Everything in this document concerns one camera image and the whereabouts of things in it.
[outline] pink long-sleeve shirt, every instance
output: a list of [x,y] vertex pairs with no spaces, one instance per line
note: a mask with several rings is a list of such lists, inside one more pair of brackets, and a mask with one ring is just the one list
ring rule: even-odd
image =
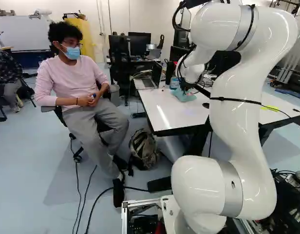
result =
[[[81,55],[76,65],[69,66],[55,56],[39,66],[34,98],[40,106],[55,106],[57,97],[78,98],[97,92],[96,81],[108,83],[108,78],[90,57]],[[63,106],[62,110],[75,107]]]

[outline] blue surgical mask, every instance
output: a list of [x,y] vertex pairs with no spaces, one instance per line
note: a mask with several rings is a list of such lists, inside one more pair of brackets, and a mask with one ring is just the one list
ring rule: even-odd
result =
[[75,48],[67,47],[67,46],[65,46],[65,47],[67,48],[67,52],[66,53],[63,51],[62,52],[68,59],[77,60],[78,57],[80,57],[80,47],[78,47],[78,46]]

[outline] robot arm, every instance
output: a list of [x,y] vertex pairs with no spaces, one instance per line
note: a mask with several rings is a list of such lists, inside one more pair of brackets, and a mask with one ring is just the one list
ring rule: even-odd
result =
[[[193,67],[216,50],[237,50],[240,63],[216,79],[211,98],[259,103],[268,73],[296,41],[297,25],[279,9],[210,2],[196,14],[190,33],[197,46],[179,68],[186,83],[196,81]],[[173,194],[196,233],[217,233],[225,216],[256,220],[273,212],[276,188],[259,140],[259,116],[257,104],[211,99],[211,126],[232,154],[225,160],[183,156],[174,163]]]

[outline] man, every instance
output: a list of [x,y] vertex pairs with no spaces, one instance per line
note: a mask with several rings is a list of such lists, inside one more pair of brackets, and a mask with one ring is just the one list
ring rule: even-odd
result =
[[16,92],[21,87],[22,67],[6,51],[0,50],[0,96],[8,101],[10,108],[17,113]]
[[[113,203],[115,207],[121,207],[125,177],[118,169],[122,165],[115,153],[125,137],[129,122],[116,106],[102,97],[109,89],[108,79],[90,57],[80,56],[82,37],[77,27],[66,22],[50,24],[48,39],[58,50],[58,56],[40,65],[35,100],[41,106],[62,106],[63,119],[69,131],[81,141],[84,150],[101,171],[113,179]],[[96,81],[101,84],[100,90]],[[50,95],[51,90],[55,91],[56,97]],[[113,128],[108,148],[99,137],[94,116]]]

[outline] gray pants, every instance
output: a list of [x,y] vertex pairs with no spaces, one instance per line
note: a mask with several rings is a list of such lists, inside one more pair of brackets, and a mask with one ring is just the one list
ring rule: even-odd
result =
[[[94,116],[113,128],[108,148],[101,142]],[[89,157],[108,177],[117,178],[119,170],[108,153],[114,155],[123,142],[129,127],[126,116],[109,100],[101,98],[95,107],[77,107],[63,112],[63,119]]]
[[16,92],[20,87],[20,80],[17,80],[16,83],[7,83],[4,86],[0,86],[0,96],[3,96],[8,101],[10,108],[16,106]]

